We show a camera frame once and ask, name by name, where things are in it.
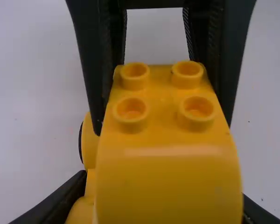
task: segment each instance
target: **white background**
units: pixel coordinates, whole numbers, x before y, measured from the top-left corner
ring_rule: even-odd
[[[126,61],[188,58],[181,9],[128,12]],[[63,0],[0,0],[0,224],[77,171],[88,110]],[[280,218],[280,0],[259,0],[248,33],[231,131],[244,192]]]

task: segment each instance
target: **yellow plastic stud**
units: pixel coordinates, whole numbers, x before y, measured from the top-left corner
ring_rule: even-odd
[[[125,133],[137,133],[145,128],[148,104],[139,97],[123,98],[113,108],[114,118]]]
[[[122,86],[127,90],[142,90],[148,81],[149,67],[144,63],[128,63],[120,71]]]
[[[198,88],[203,76],[203,66],[193,61],[178,62],[172,66],[172,83],[179,89]]]
[[[214,122],[215,106],[207,97],[186,97],[179,105],[177,117],[189,131],[204,131]]]

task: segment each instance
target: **black plastic frame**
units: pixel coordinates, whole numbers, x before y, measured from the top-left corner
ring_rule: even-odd
[[[205,65],[228,125],[231,124],[245,41],[255,2],[205,0],[202,4],[201,1],[192,1],[183,11],[189,56]],[[187,32],[188,28],[191,28],[191,34]],[[193,50],[189,42],[194,43]]]
[[[77,172],[38,205],[10,224],[64,224],[71,207],[85,193],[87,173]]]
[[[66,0],[80,53],[93,130],[100,135],[112,75],[124,63],[126,10],[113,0]]]

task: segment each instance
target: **black tire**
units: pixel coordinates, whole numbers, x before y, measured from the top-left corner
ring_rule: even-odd
[[[81,139],[82,139],[82,126],[83,126],[83,122],[80,126],[80,131],[79,131],[79,155],[80,155],[80,159],[81,159],[81,162],[83,163],[83,158],[82,158],[82,143],[81,143]]]

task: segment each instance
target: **toy vehicle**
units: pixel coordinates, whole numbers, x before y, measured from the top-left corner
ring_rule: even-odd
[[[12,223],[280,223],[241,193],[228,128],[255,1],[67,4],[90,107],[86,171]],[[123,65],[126,10],[153,7],[184,7],[190,61]]]

